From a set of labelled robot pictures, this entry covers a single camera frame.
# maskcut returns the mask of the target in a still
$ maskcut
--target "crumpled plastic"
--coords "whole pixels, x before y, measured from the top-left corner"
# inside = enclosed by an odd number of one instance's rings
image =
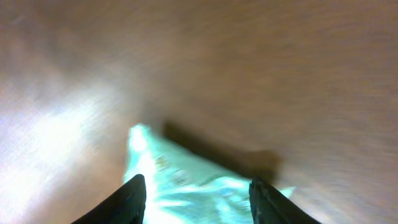
[[[150,127],[131,128],[127,182],[136,174],[146,180],[144,223],[253,223],[251,180],[156,135]],[[289,197],[294,188],[281,192]]]

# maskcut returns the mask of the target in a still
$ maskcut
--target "light blue plastic bag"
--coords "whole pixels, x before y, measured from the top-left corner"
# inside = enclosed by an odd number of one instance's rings
[[[250,180],[165,140],[142,124],[131,128],[124,182],[142,174],[144,223],[253,223]],[[289,197],[294,188],[281,190]]]

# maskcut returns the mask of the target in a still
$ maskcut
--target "black object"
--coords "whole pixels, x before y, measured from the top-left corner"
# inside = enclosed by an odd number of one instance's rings
[[[319,223],[260,179],[252,181],[249,194],[254,224]],[[142,224],[145,202],[145,179],[138,174],[73,224]]]

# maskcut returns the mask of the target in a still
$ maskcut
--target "teal plastic wrapper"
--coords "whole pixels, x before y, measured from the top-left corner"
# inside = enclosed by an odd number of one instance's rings
[[[144,223],[253,223],[251,180],[156,135],[150,127],[131,128],[127,182],[146,180]],[[294,188],[281,192],[289,197]]]

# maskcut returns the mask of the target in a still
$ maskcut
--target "wooden surface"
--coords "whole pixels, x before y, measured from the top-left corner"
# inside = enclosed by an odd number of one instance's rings
[[[167,119],[274,150],[323,223],[398,223],[395,1],[0,4],[0,223],[72,222]]]

